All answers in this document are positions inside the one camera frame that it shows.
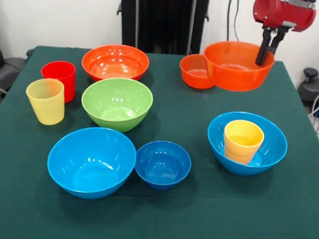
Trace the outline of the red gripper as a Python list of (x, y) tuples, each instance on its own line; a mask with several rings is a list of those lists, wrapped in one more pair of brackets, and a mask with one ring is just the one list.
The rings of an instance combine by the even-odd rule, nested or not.
[(254, 19), (263, 24), (263, 40), (256, 65), (264, 65), (271, 41), (271, 28), (277, 28), (276, 36), (270, 45), (270, 52), (275, 55), (279, 43), (290, 28), (295, 32), (302, 32), (312, 25), (316, 17), (315, 3), (316, 0), (255, 0)]

